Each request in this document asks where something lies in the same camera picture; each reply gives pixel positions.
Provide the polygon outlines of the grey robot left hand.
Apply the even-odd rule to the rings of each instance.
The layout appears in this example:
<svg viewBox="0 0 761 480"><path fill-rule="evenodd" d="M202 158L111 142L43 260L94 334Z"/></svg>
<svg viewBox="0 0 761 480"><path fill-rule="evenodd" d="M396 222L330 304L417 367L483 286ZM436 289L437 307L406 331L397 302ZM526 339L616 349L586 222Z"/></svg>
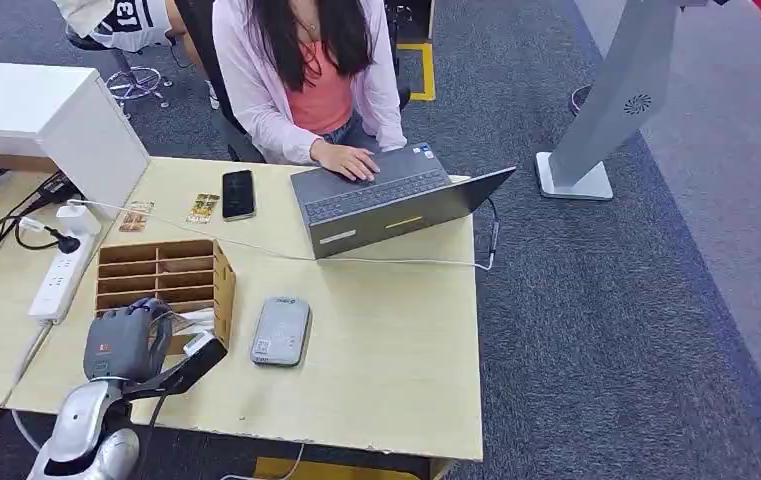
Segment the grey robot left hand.
<svg viewBox="0 0 761 480"><path fill-rule="evenodd" d="M161 372L172 336L172 310L159 299L144 297L106 311L89 327L84 374L89 380L148 381Z"/></svg>

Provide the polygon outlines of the person's right hand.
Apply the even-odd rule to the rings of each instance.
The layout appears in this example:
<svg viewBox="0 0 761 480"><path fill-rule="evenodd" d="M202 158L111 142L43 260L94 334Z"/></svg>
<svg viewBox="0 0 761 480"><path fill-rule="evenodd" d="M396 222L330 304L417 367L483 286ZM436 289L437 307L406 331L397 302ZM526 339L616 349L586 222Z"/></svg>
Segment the person's right hand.
<svg viewBox="0 0 761 480"><path fill-rule="evenodd" d="M331 144L323 139L312 143L310 157L324 169L351 181L373 181L379 172L369 150Z"/></svg>

